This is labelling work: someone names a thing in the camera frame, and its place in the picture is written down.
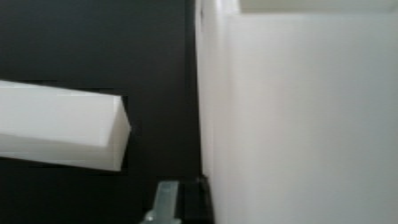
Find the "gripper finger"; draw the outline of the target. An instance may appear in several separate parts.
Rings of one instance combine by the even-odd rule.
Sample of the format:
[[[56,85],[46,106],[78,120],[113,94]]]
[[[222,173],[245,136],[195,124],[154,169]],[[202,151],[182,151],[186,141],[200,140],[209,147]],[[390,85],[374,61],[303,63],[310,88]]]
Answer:
[[[207,178],[158,182],[152,207],[138,224],[214,224]]]

